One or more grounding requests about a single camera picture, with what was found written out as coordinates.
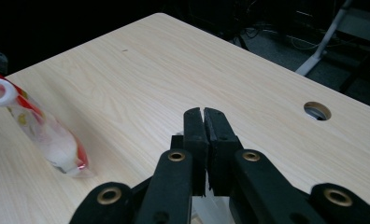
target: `bottle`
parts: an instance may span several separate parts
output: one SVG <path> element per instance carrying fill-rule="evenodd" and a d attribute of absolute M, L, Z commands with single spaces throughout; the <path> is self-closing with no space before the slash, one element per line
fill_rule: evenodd
<path fill-rule="evenodd" d="M 73 177 L 92 176 L 83 145 L 25 91 L 0 76 L 0 106 L 8 109 L 23 132 L 50 164 Z"/>

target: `brass ring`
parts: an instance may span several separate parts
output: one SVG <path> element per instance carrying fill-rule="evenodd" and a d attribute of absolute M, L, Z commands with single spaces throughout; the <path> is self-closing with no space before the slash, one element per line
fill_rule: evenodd
<path fill-rule="evenodd" d="M 183 161 L 185 159 L 185 154 L 177 151 L 171 152 L 170 154 L 168 154 L 168 159 L 170 161 Z"/>
<path fill-rule="evenodd" d="M 112 197 L 107 197 L 107 193 L 113 193 Z M 97 196 L 97 201 L 100 204 L 112 204 L 115 203 L 121 197 L 121 190 L 117 187 L 111 187 L 101 190 Z"/>
<path fill-rule="evenodd" d="M 255 152 L 245 152 L 243 153 L 243 158 L 246 161 L 258 161 L 261 159 L 260 155 Z"/>
<path fill-rule="evenodd" d="M 349 207 L 353 205 L 351 198 L 346 193 L 338 189 L 326 189 L 324 191 L 324 196 L 331 203 L 335 203 L 340 206 Z"/>

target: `light wood surface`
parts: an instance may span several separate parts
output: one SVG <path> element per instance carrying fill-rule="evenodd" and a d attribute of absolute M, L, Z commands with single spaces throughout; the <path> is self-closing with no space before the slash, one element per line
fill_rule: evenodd
<path fill-rule="evenodd" d="M 344 186 L 370 203 L 370 107 L 164 14 L 8 77 L 65 123 L 95 173 L 54 170 L 0 108 L 0 223 L 67 223 L 95 187 L 153 174 L 183 113 L 225 113 L 243 146 L 298 189 Z M 332 117 L 312 119 L 307 102 Z"/>

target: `wooden table top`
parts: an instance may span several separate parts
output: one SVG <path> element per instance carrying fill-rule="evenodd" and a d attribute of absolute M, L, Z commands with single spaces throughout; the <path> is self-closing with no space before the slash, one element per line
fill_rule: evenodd
<path fill-rule="evenodd" d="M 0 223 L 67 223 L 86 195 L 153 174 L 194 107 L 222 111 L 298 189 L 341 185 L 370 203 L 370 106 L 164 14 L 7 77 L 86 147 L 95 173 L 53 169 L 0 107 Z M 304 105 L 329 108 L 315 120 Z"/>

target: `bottle cap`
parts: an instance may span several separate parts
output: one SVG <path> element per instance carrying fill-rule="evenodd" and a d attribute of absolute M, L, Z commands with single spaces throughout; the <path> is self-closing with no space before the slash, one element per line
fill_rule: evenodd
<path fill-rule="evenodd" d="M 0 78 L 0 106 L 10 105 L 18 96 L 14 86 Z"/>

